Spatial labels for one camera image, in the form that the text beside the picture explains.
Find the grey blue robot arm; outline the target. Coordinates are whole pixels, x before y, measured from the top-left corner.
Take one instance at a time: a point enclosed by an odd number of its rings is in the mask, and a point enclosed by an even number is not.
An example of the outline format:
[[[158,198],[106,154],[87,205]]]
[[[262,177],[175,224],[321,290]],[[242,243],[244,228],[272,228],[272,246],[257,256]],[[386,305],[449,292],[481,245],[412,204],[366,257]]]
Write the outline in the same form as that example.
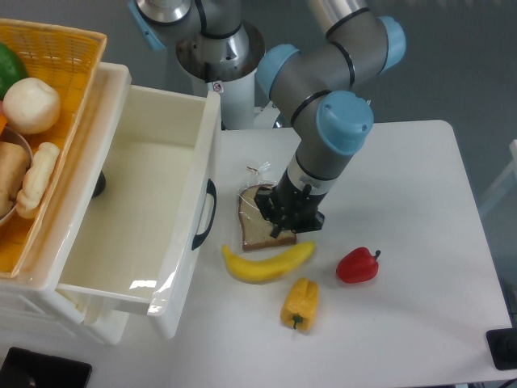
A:
[[[365,1],[312,1],[326,41],[302,53],[290,44],[265,48],[239,1],[131,1],[128,7],[149,46],[174,47],[182,68],[207,89],[220,92],[255,77],[301,140],[280,181],[260,188],[255,203],[273,238],[285,230],[320,230],[319,204],[373,125],[369,104],[352,88],[403,58],[401,25],[375,16]]]

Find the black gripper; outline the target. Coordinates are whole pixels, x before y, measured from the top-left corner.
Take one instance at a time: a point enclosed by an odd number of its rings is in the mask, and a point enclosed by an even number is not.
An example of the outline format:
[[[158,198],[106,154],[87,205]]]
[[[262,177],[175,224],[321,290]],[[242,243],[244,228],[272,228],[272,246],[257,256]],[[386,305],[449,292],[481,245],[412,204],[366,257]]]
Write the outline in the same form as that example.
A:
[[[295,234],[320,230],[325,216],[318,210],[325,194],[312,195],[309,183],[297,188],[285,171],[272,189],[259,189],[254,202],[262,217],[273,224],[270,236],[278,238],[289,230]]]

